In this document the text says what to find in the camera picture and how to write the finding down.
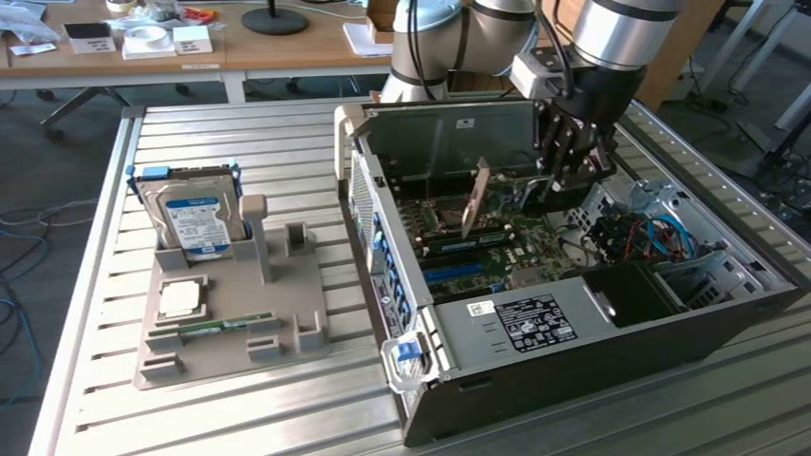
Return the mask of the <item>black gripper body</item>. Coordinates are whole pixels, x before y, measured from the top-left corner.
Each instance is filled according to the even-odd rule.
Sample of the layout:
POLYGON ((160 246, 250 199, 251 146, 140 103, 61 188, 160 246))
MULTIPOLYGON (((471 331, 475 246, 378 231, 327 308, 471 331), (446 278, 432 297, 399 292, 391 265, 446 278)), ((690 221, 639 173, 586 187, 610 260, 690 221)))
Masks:
POLYGON ((567 87, 563 76, 554 76, 544 83, 554 94, 554 110, 588 133, 591 142, 606 140, 644 81, 647 67, 614 70, 587 66, 576 68, 571 75, 572 87, 567 87))

